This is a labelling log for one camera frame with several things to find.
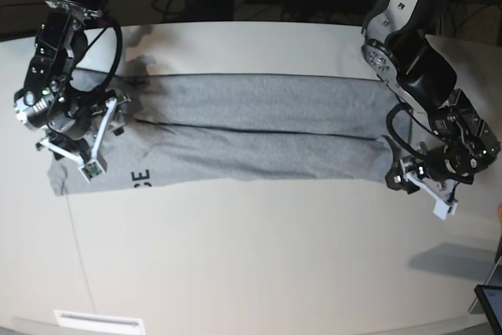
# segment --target gray fabric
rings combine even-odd
[[[103,75],[74,78],[89,88]],[[134,101],[125,133],[105,138],[108,173],[87,184],[73,162],[54,161],[49,178],[57,195],[220,178],[382,181],[393,160],[384,136],[396,99],[381,82],[189,75],[113,84]],[[409,120],[395,125],[405,135]]]

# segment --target white table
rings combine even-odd
[[[375,78],[355,27],[206,23],[124,32],[122,75],[146,68]],[[113,40],[107,32],[81,66],[106,71]],[[431,41],[502,137],[502,51]],[[35,151],[39,134],[12,109],[32,54],[31,40],[0,45],[9,136],[0,146],[0,326],[14,316],[54,322],[53,309],[140,317],[148,335],[433,335],[483,321],[466,313],[500,237],[500,162],[459,189],[458,214],[446,222],[423,192],[364,181],[221,180],[54,198],[50,155]]]

